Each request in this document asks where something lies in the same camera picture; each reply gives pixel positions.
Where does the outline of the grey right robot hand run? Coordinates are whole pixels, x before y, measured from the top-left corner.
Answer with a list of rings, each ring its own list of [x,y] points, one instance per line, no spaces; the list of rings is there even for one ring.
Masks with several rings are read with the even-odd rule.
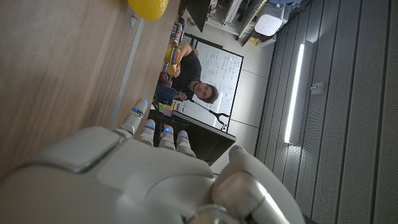
[[[185,131],[134,134],[139,100],[119,128],[93,126],[19,164],[1,181],[2,223],[303,223],[282,182],[241,146],[214,174]]]

